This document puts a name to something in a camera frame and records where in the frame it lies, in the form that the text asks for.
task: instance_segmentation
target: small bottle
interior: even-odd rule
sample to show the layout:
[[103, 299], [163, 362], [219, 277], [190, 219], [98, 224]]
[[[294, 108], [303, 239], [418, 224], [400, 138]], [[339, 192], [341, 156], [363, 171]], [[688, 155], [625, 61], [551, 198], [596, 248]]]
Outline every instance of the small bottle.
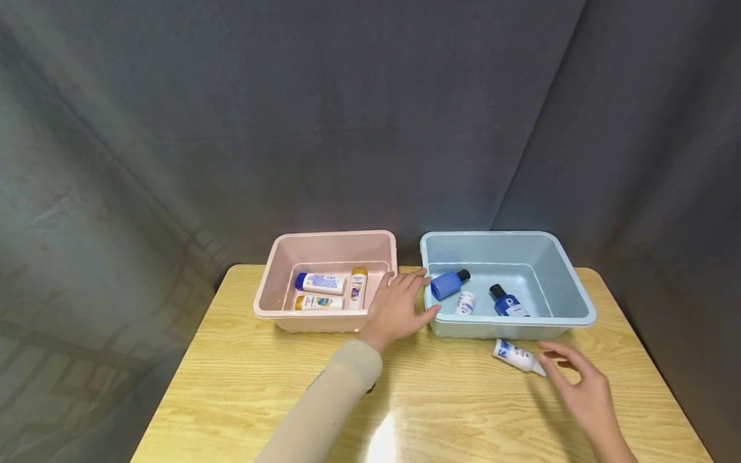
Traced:
[[471, 274], [468, 270], [461, 270], [457, 273], [443, 273], [430, 282], [430, 290], [432, 290], [432, 295], [435, 296], [435, 299], [441, 301], [450, 294], [460, 291], [461, 285], [470, 279]]
[[473, 308], [476, 306], [476, 297], [468, 291], [461, 291], [458, 298], [458, 305], [453, 311], [456, 315], [473, 315]]
[[350, 277], [350, 304], [348, 310], [363, 310], [365, 287], [368, 285], [368, 271], [365, 268], [354, 268]]
[[533, 354], [506, 342], [504, 339], [496, 340], [491, 355], [509, 363], [513, 367], [518, 367], [522, 371], [533, 371], [540, 376], [545, 376], [545, 370], [543, 370], [542, 365]]
[[489, 291], [492, 297], [494, 297], [494, 309], [499, 315], [510, 317], [530, 316], [517, 298], [511, 294], [507, 294], [498, 284], [490, 287]]
[[342, 310], [345, 300], [341, 297], [299, 296], [296, 298], [296, 310]]
[[341, 276], [319, 275], [318, 273], [301, 272], [294, 283], [297, 290], [313, 291], [342, 296], [345, 293], [345, 279]]

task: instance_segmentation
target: hand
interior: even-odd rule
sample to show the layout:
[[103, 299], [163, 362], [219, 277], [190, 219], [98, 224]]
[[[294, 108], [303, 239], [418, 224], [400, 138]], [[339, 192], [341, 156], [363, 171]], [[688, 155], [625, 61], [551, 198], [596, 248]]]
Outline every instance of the hand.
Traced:
[[425, 278], [426, 274], [425, 268], [412, 273], [400, 273], [389, 284], [393, 273], [386, 273], [381, 278], [358, 339], [383, 353], [392, 342], [406, 338], [432, 322], [440, 311], [439, 305], [430, 307], [420, 315], [414, 313], [417, 293], [430, 282], [429, 278]]
[[[635, 462], [617, 423], [607, 376], [573, 347], [558, 342], [541, 342], [540, 347], [545, 352], [538, 354], [538, 361], [599, 461]], [[560, 359], [558, 365], [575, 370], [581, 380], [571, 384], [551, 359]]]

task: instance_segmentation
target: forearm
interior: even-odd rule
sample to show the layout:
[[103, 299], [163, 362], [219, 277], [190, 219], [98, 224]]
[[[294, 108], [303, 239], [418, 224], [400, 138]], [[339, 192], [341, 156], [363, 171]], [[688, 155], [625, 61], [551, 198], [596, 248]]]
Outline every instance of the forearm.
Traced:
[[637, 463], [617, 423], [611, 429], [586, 434], [594, 456], [599, 463]]
[[381, 374], [381, 356], [360, 341], [340, 347], [283, 419], [256, 463], [326, 460], [342, 425]]

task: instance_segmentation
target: blue cap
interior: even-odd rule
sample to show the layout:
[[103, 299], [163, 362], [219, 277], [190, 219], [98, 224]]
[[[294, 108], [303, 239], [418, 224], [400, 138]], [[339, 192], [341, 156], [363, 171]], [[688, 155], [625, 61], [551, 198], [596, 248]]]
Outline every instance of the blue cap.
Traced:
[[293, 286], [295, 286], [297, 290], [303, 290], [305, 279], [306, 279], [306, 272], [299, 273], [299, 275], [296, 277], [296, 282], [293, 283]]

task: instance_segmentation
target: white bottle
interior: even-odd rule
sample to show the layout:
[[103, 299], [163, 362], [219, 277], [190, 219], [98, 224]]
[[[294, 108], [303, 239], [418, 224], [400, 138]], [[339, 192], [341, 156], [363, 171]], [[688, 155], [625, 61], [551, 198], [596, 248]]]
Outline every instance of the white bottle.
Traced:
[[296, 298], [296, 310], [342, 310], [345, 300], [341, 297], [299, 296]]
[[545, 376], [545, 370], [537, 361], [535, 356], [525, 349], [520, 349], [504, 339], [497, 339], [491, 355], [503, 360], [522, 371], [534, 371], [540, 376]]
[[366, 286], [368, 286], [368, 271], [365, 268], [354, 268], [353, 275], [350, 277], [348, 310], [363, 310]]
[[458, 305], [453, 311], [456, 315], [473, 315], [473, 308], [476, 306], [476, 297], [468, 291], [461, 291], [458, 298]]
[[342, 296], [345, 293], [345, 279], [341, 276], [319, 275], [301, 272], [293, 283], [297, 290], [313, 291]]

